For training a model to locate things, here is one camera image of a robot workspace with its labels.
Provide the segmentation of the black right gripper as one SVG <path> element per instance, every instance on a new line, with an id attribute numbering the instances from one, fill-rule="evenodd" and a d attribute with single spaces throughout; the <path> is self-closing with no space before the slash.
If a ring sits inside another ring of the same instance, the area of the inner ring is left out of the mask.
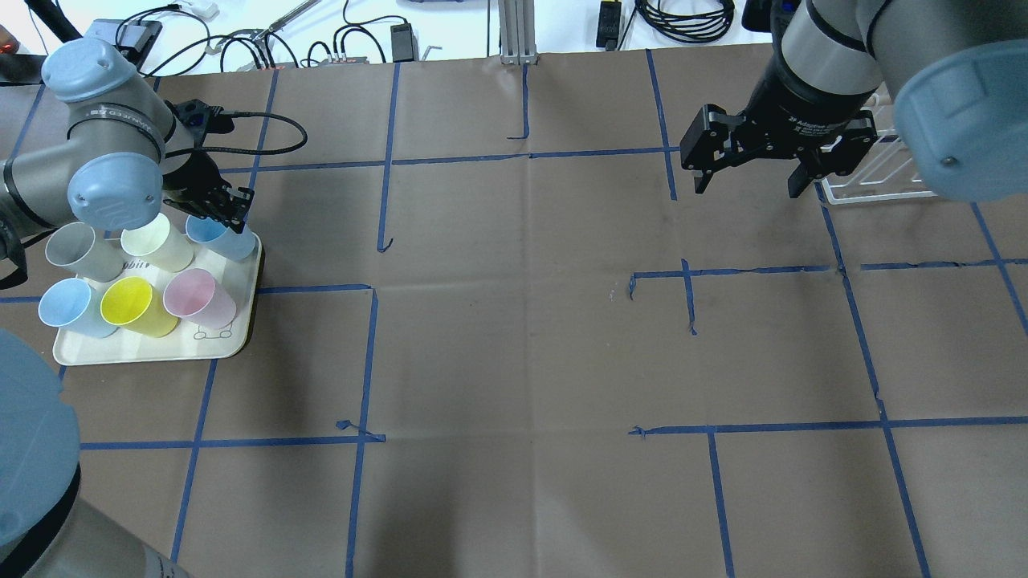
<path id="1" fill-rule="evenodd" d="M 701 195 L 720 169 L 798 160 L 787 179 L 787 195 L 797 200 L 827 174 L 852 171 L 876 141 L 874 117 L 862 109 L 870 95 L 812 88 L 774 56 L 741 111 L 701 107 L 680 140 L 680 164 Z"/>

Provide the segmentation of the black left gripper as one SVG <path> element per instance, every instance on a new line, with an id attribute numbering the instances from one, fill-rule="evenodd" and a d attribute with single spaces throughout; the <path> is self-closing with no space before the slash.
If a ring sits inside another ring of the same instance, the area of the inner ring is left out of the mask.
<path id="1" fill-rule="evenodd" d="M 164 204 L 195 218 L 219 222 L 236 234 L 245 230 L 254 190 L 232 187 L 208 153 L 192 153 L 164 176 Z"/>

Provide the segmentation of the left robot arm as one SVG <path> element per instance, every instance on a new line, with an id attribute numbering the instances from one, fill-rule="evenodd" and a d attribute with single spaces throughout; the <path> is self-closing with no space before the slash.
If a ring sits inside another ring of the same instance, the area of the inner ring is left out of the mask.
<path id="1" fill-rule="evenodd" d="M 253 190 L 224 180 L 203 148 L 209 134 L 234 131 L 234 113 L 166 102 L 99 38 L 56 49 L 41 76 L 69 117 L 63 143 L 2 164 L 1 256 L 14 264 L 3 288 L 28 279 L 32 242 L 74 221 L 135 230 L 169 206 L 242 233 Z"/>

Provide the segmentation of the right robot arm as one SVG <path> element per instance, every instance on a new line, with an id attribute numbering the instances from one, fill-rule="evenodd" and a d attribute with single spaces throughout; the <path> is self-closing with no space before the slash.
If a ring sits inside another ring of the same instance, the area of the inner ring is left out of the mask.
<path id="1" fill-rule="evenodd" d="M 792 198 L 851 174 L 876 139 L 864 104 L 878 88 L 934 194 L 1026 192 L 1024 1 L 749 1 L 743 26 L 770 33 L 773 55 L 742 111 L 705 104 L 680 140 L 696 193 L 752 160 L 797 160 Z"/>

